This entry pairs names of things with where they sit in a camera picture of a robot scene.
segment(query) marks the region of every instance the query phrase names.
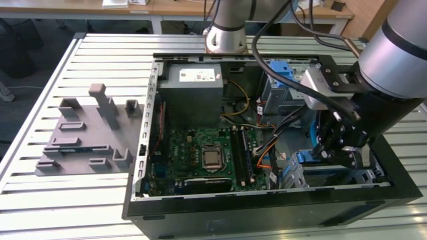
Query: desk leg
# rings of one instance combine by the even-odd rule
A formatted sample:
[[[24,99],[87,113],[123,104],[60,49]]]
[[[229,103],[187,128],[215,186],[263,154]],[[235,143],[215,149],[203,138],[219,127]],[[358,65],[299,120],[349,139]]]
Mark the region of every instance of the desk leg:
[[[163,34],[162,33],[162,16],[151,16],[151,25],[153,25],[153,33],[154,34]]]
[[[331,31],[329,33],[342,35],[346,25],[349,23],[349,19],[343,18],[343,19],[337,19],[335,21],[337,21],[335,25],[333,26]]]

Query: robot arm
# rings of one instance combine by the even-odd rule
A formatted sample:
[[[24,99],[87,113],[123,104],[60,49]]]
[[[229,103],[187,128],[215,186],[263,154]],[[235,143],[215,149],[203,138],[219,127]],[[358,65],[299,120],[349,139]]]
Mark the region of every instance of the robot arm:
[[[426,8],[425,0],[401,0],[395,6],[350,76],[353,83],[363,86],[347,102],[359,120],[346,122],[327,110],[318,114],[318,145],[311,151],[315,158],[353,169],[370,168],[365,157],[370,142],[427,97]],[[343,92],[333,85],[330,89]]]
[[[217,54],[246,52],[246,21],[267,22],[283,2],[283,0],[217,0],[213,26],[205,32],[209,52]],[[289,12],[290,7],[278,19],[282,20]]]
[[[217,2],[217,17],[213,17],[213,27],[206,32],[207,49],[211,53],[243,53],[247,46],[245,22],[267,21],[283,1]],[[370,143],[427,97],[426,8],[426,0],[399,1],[365,51],[361,54],[359,50],[353,51],[359,62],[347,72],[346,81],[339,80],[341,72],[333,68],[322,67],[306,72],[307,80],[303,78],[302,81],[306,87],[326,96],[351,94],[351,97],[335,98],[335,101],[357,116],[357,121],[349,121],[326,106],[319,108],[310,102],[313,98],[306,98],[309,107],[318,111],[318,145],[311,151],[315,159],[351,169],[371,168]],[[287,12],[290,7],[282,12],[282,18]],[[323,83],[310,81],[318,79],[318,74],[326,79]]]

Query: motherboard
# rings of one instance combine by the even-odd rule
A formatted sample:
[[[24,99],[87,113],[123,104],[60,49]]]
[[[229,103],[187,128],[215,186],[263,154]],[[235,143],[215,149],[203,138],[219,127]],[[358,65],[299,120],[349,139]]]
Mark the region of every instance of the motherboard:
[[[266,190],[265,173],[253,163],[257,146],[253,128],[171,130],[167,162],[154,165],[158,192],[153,194]]]

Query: wooden desk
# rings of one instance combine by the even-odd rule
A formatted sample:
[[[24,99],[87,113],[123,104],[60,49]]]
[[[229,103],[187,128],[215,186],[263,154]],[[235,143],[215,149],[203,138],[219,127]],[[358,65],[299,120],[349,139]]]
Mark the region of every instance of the wooden desk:
[[[153,20],[155,0],[147,5],[103,9],[103,0],[0,0],[0,17],[22,19]],[[155,34],[161,22],[153,21]]]
[[[351,20],[355,15],[347,6],[342,11],[335,11],[331,9],[334,0],[326,1],[326,7],[317,6],[314,8],[314,22],[315,24],[330,24],[334,25],[331,32],[333,34],[341,35],[349,20]],[[206,6],[206,11],[210,10],[213,3],[209,2]],[[153,7],[153,14],[162,16],[161,20],[165,21],[202,21],[205,14],[205,3],[203,1],[194,0],[155,0]],[[297,12],[297,15],[302,18],[303,13]],[[294,19],[289,17],[282,20],[281,23],[294,23]]]
[[[341,34],[354,14],[347,7],[343,11],[327,7],[314,8],[317,24],[334,25],[331,33]],[[130,4],[129,8],[103,9],[103,0],[0,0],[3,18],[30,19],[90,19],[90,20],[150,20],[155,34],[162,34],[162,21],[202,21],[202,1],[151,0],[149,5]],[[293,18],[282,21],[294,23]]]
[[[123,14],[133,11],[153,13],[155,1],[149,5],[130,4],[129,8],[103,9],[103,0],[0,0],[0,11],[12,13]]]

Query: red wire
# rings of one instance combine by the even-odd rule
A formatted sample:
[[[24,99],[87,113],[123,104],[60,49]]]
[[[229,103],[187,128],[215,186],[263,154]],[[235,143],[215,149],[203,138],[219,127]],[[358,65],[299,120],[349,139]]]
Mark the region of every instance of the red wire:
[[[154,146],[154,149],[149,155],[149,157],[155,153],[157,149],[158,149],[158,146],[159,146],[159,143],[161,143],[161,138],[162,138],[162,134],[163,134],[163,129],[162,129],[162,115],[163,115],[163,104],[161,104],[161,117],[159,117],[159,139],[158,139],[158,142]]]

